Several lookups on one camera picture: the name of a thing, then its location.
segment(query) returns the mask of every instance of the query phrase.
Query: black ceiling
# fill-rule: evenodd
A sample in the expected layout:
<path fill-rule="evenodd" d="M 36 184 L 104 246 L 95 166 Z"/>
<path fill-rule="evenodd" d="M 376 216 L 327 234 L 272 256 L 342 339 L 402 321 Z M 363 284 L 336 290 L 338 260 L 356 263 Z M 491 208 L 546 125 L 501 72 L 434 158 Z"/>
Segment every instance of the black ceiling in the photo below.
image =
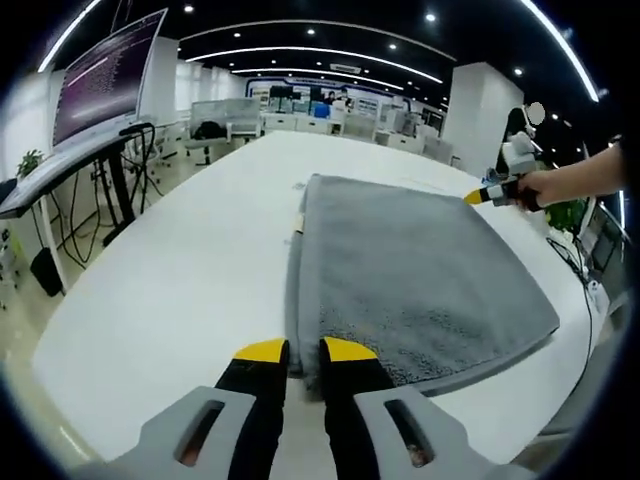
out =
<path fill-rule="evenodd" d="M 119 0 L 102 0 L 63 47 L 56 67 L 64 68 L 109 34 L 118 3 Z M 193 13 L 184 12 L 186 3 L 194 6 Z M 560 29 L 571 29 L 570 43 L 595 84 L 613 93 L 622 72 L 615 67 L 610 53 L 613 46 L 607 44 L 610 35 L 603 35 L 603 25 L 614 24 L 620 12 L 612 4 L 619 2 L 607 2 L 608 8 L 578 0 L 536 0 L 535 3 Z M 363 76 L 400 85 L 405 88 L 404 95 L 421 100 L 427 97 L 426 103 L 435 107 L 449 94 L 453 68 L 486 61 L 512 79 L 525 92 L 528 102 L 540 101 L 548 111 L 558 113 L 561 120 L 567 119 L 573 125 L 569 129 L 561 120 L 549 119 L 540 128 L 540 143 L 546 143 L 549 150 L 550 145 L 554 145 L 558 163 L 574 161 L 580 156 L 576 151 L 579 139 L 586 139 L 588 143 L 597 139 L 593 148 L 598 148 L 620 128 L 614 108 L 615 96 L 608 95 L 597 104 L 589 99 L 569 60 L 520 0 L 403 0 L 397 4 L 363 0 L 122 0 L 116 25 L 122 26 L 163 7 L 168 7 L 169 13 L 161 35 L 174 39 L 248 22 L 311 20 L 243 26 L 185 40 L 179 53 L 182 59 L 269 46 L 313 46 L 356 52 L 407 65 L 444 83 L 439 85 L 378 62 L 317 52 L 242 53 L 207 59 L 204 63 L 230 68 L 233 62 L 236 69 L 274 66 L 327 69 L 329 63 L 335 62 L 354 65 L 370 71 Z M 425 20 L 428 12 L 437 16 L 435 22 Z M 429 45 L 456 60 L 382 33 L 313 20 L 385 30 Z M 315 30 L 315 35 L 306 33 L 309 28 Z M 236 32 L 241 34 L 240 38 L 234 37 Z M 390 43 L 398 48 L 390 50 Z M 276 60 L 276 65 L 272 65 L 272 60 Z M 520 78 L 513 73 L 516 66 L 525 72 Z"/>

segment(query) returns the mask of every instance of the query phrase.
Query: gray towel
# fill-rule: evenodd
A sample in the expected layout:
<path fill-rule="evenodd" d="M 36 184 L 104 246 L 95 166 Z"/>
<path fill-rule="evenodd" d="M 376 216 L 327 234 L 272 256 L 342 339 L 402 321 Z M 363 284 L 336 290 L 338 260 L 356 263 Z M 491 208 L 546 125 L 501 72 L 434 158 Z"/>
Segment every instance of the gray towel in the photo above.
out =
<path fill-rule="evenodd" d="M 298 289 L 288 291 L 298 322 L 287 327 L 309 387 L 324 336 L 374 350 L 397 386 L 440 393 L 504 368 L 559 325 L 520 260 L 460 198 L 314 175 L 303 210 L 290 264 Z"/>

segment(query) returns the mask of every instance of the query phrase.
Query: white table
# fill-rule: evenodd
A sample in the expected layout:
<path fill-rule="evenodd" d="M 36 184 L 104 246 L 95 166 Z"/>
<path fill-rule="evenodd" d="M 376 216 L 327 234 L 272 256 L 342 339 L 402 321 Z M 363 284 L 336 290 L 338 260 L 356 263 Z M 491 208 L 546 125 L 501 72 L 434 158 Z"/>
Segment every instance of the white table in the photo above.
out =
<path fill-rule="evenodd" d="M 460 196 L 478 187 L 477 179 L 417 155 L 275 132 L 164 197 L 82 275 L 33 358 L 55 404 L 106 460 L 133 448 L 142 424 L 194 387 L 214 385 L 235 351 L 284 336 L 288 241 L 313 173 Z M 478 211 L 560 317 L 536 353 L 434 398 L 464 424 L 475 450 L 505 463 L 573 389 L 587 358 L 589 321 L 580 283 L 517 209 L 488 204 Z M 592 310 L 597 338 L 603 318 Z M 303 446 L 290 451 L 299 455 Z"/>

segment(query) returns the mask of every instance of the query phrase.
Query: computer screen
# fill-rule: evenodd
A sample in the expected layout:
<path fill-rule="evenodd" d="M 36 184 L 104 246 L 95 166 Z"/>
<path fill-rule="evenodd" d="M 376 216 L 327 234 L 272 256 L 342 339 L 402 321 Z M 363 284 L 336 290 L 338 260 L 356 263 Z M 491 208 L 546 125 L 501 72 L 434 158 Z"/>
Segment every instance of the computer screen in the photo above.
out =
<path fill-rule="evenodd" d="M 53 146 L 106 120 L 137 113 L 147 61 L 165 14 L 166 9 L 127 25 L 67 69 Z"/>

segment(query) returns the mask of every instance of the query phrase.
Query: ceiling light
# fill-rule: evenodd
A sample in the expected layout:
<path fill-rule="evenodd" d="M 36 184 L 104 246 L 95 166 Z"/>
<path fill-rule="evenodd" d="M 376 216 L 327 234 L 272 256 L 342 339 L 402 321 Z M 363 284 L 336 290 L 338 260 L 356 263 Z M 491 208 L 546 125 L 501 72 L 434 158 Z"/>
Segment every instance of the ceiling light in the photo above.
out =
<path fill-rule="evenodd" d="M 255 72 L 298 72 L 298 73 L 315 73 L 324 75 L 334 75 L 336 77 L 351 78 L 353 80 L 364 80 L 365 82 L 375 83 L 385 87 L 395 88 L 396 90 L 404 90 L 404 88 L 394 85 L 392 83 L 382 82 L 380 80 L 373 80 L 372 78 L 358 77 L 357 75 L 350 75 L 348 73 L 341 72 L 328 72 L 324 70 L 311 70 L 308 68 L 247 68 L 244 70 L 234 70 L 231 73 L 255 73 Z"/>
<path fill-rule="evenodd" d="M 622 190 L 618 193 L 618 197 L 620 199 L 620 225 L 625 230 L 627 228 L 627 213 L 624 209 L 624 192 Z"/>
<path fill-rule="evenodd" d="M 580 59 L 576 56 L 575 52 L 571 49 L 567 41 L 564 39 L 562 34 L 558 31 L 556 26 L 551 23 L 551 20 L 547 18 L 547 16 L 542 13 L 542 11 L 531 1 L 531 0 L 520 0 L 522 4 L 529 9 L 531 13 L 544 25 L 547 31 L 551 34 L 556 43 L 560 46 L 560 48 L 564 51 L 565 55 L 573 65 L 573 68 L 580 76 L 582 83 L 584 84 L 587 92 L 589 93 L 589 97 L 594 102 L 599 102 L 598 92 L 596 91 L 595 86 L 591 82 L 589 78 L 589 74 L 585 70 L 584 66 L 580 62 Z"/>
<path fill-rule="evenodd" d="M 91 10 L 93 10 L 95 6 L 98 5 L 100 2 L 101 0 L 93 0 L 93 2 L 87 5 L 85 9 L 82 10 L 80 14 L 75 18 L 75 20 L 69 24 L 67 29 L 64 32 L 62 32 L 62 35 L 60 35 L 60 38 L 56 40 L 56 43 L 53 44 L 53 47 L 51 47 L 51 50 L 49 50 L 49 53 L 47 53 L 47 55 L 44 57 L 44 60 L 42 60 L 42 63 L 38 68 L 38 73 L 42 73 L 46 70 L 46 68 L 51 63 L 51 60 L 53 60 L 53 57 L 55 57 L 56 53 L 58 53 L 58 50 L 60 50 L 60 47 L 62 47 L 62 44 L 67 40 L 67 38 L 69 38 L 69 35 L 71 35 L 71 33 L 76 29 L 76 27 L 80 25 L 80 22 L 82 22 L 84 17 L 86 17 L 89 14 L 89 12 L 91 12 Z"/>
<path fill-rule="evenodd" d="M 193 58 L 189 58 L 187 60 L 187 62 L 195 62 L 198 60 L 204 60 L 206 58 L 212 58 L 212 57 L 221 57 L 223 55 L 232 55 L 232 54 L 236 54 L 236 53 L 253 53 L 253 52 L 272 52 L 272 51 L 279 51 L 279 50 L 285 50 L 285 51 L 299 51 L 299 52 L 318 52 L 318 53 L 333 53 L 336 55 L 346 55 L 349 57 L 356 57 L 356 58 L 362 58 L 365 60 L 371 60 L 373 62 L 378 62 L 378 63 L 384 63 L 385 65 L 390 65 L 392 67 L 396 67 L 396 68 L 400 68 L 401 70 L 405 70 L 407 72 L 411 72 L 415 75 L 419 75 L 421 77 L 424 78 L 428 78 L 429 80 L 431 80 L 432 82 L 436 82 L 436 83 L 442 83 L 442 80 L 440 80 L 439 78 L 436 78 L 432 75 L 429 75 L 427 73 L 421 72 L 420 70 L 416 70 L 414 68 L 411 67 L 407 67 L 405 65 L 400 65 L 399 63 L 395 63 L 395 62 L 390 62 L 389 60 L 385 60 L 383 58 L 378 58 L 378 57 L 371 57 L 369 55 L 363 55 L 361 53 L 354 53 L 354 52 L 347 52 L 344 50 L 333 50 L 330 48 L 319 48 L 319 47 L 254 47 L 254 48 L 240 48 L 237 50 L 227 50 L 224 52 L 216 52 L 216 53 L 209 53 L 207 55 L 200 55 L 198 57 L 193 57 Z"/>

